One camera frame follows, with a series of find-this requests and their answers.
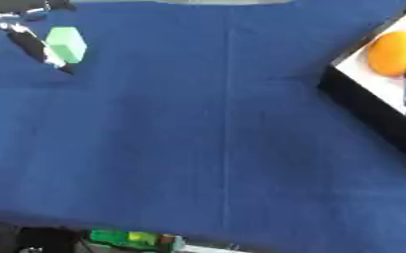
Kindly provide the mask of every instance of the green object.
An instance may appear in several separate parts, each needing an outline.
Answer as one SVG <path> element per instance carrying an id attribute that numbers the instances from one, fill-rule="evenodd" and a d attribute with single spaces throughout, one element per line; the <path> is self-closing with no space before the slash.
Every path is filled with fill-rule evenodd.
<path id="1" fill-rule="evenodd" d="M 73 27 L 52 28 L 45 42 L 68 63 L 80 62 L 87 49 L 80 33 Z"/>
<path id="2" fill-rule="evenodd" d="M 95 243 L 144 251 L 155 250 L 157 238 L 158 236 L 152 233 L 117 230 L 92 230 L 90 233 L 90 239 Z"/>
<path id="3" fill-rule="evenodd" d="M 130 232 L 128 234 L 128 240 L 133 242 L 145 242 L 149 245 L 155 245 L 156 239 L 158 236 L 152 233 L 144 233 L 144 232 Z"/>

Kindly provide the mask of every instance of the green cube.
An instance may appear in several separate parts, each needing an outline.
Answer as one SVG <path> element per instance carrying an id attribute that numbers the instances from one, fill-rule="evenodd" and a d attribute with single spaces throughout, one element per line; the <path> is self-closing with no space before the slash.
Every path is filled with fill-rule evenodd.
<path id="1" fill-rule="evenodd" d="M 80 62 L 87 49 L 80 33 L 73 27 L 52 28 L 45 42 L 68 63 Z"/>

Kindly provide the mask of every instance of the black tray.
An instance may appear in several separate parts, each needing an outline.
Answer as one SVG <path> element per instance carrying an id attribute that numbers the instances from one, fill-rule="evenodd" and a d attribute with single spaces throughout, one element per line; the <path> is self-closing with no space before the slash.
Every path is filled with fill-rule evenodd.
<path id="1" fill-rule="evenodd" d="M 352 46 L 336 58 L 327 67 L 318 87 L 406 153 L 406 112 L 399 112 L 337 68 L 345 59 L 366 46 L 404 16 L 406 16 L 406 10 L 375 29 L 356 46 Z"/>

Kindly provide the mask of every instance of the table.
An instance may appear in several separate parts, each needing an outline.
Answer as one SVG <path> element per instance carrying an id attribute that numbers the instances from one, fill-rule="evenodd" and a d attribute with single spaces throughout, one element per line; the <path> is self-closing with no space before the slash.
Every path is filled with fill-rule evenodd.
<path id="1" fill-rule="evenodd" d="M 0 219 L 406 252 L 406 156 L 316 89 L 406 1 L 84 4 L 74 77 L 0 37 Z"/>

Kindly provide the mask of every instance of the orange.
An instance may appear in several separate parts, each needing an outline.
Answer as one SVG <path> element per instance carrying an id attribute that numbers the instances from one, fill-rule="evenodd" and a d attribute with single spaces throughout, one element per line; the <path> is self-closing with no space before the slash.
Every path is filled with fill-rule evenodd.
<path id="1" fill-rule="evenodd" d="M 393 32 L 379 37 L 368 47 L 368 65 L 381 75 L 406 73 L 406 32 Z"/>

